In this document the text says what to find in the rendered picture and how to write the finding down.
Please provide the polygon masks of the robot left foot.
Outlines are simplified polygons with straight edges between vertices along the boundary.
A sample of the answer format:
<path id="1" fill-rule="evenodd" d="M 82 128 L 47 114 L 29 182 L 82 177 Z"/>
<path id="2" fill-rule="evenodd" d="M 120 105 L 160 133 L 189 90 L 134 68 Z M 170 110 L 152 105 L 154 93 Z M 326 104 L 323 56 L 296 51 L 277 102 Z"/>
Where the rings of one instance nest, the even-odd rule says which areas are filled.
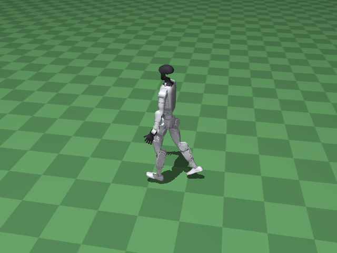
<path id="1" fill-rule="evenodd" d="M 147 172 L 146 175 L 152 179 L 157 179 L 157 180 L 160 180 L 160 181 L 163 181 L 164 180 L 164 176 L 161 174 L 161 176 L 157 176 L 157 172 Z"/>

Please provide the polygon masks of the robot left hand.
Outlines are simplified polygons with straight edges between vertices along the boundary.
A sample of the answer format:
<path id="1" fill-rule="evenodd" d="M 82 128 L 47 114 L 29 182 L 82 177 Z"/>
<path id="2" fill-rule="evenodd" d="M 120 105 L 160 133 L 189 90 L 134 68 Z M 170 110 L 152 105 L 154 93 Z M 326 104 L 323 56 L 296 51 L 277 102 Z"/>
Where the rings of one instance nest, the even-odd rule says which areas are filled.
<path id="1" fill-rule="evenodd" d="M 152 129 L 153 130 L 153 129 Z M 152 131 L 151 130 L 151 131 Z M 144 137 L 146 137 L 146 139 L 144 140 L 144 141 L 146 141 L 147 140 L 147 142 L 148 142 L 148 144 L 150 143 L 150 145 L 152 144 L 152 141 L 154 140 L 154 136 L 157 134 L 157 132 L 155 133 L 155 135 L 153 135 L 152 133 L 151 133 L 151 131 L 150 131 L 150 133 L 148 134 L 148 135 L 146 135 L 146 136 L 144 136 Z M 150 142 L 151 141 L 151 142 Z M 146 143 L 147 143 L 146 142 Z"/>

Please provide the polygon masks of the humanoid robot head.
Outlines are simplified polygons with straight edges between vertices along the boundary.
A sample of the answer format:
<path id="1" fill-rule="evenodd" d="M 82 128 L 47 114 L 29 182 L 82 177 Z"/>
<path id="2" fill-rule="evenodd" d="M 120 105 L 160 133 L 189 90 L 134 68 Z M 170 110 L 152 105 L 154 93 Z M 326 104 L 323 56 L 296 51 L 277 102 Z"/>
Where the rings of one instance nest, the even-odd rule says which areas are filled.
<path id="1" fill-rule="evenodd" d="M 172 86 L 174 83 L 165 74 L 172 74 L 174 69 L 170 65 L 162 65 L 159 67 L 159 72 L 161 73 L 161 80 L 165 80 L 166 86 Z M 164 85 L 164 84 L 163 84 Z"/>

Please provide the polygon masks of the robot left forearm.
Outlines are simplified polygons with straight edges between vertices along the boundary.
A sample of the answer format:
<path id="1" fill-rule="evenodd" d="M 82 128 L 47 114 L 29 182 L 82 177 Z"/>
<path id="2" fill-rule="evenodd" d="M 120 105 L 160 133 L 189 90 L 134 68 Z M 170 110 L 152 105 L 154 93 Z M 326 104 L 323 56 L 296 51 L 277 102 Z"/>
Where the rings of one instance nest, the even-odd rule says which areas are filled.
<path id="1" fill-rule="evenodd" d="M 153 135 L 155 135 L 155 133 L 159 130 L 161 122 L 162 122 L 161 113 L 160 111 L 156 111 L 155 112 L 155 122 L 154 122 L 153 130 L 151 131 Z"/>

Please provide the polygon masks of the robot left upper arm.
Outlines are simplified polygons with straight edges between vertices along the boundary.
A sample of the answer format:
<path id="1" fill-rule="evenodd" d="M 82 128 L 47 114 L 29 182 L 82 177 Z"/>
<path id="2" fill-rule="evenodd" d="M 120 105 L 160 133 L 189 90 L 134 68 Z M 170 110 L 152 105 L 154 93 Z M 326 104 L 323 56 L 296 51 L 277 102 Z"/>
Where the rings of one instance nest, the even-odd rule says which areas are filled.
<path id="1" fill-rule="evenodd" d="M 164 114 L 165 100 L 167 98 L 167 89 L 161 89 L 158 93 L 158 108 L 161 113 L 161 117 Z"/>

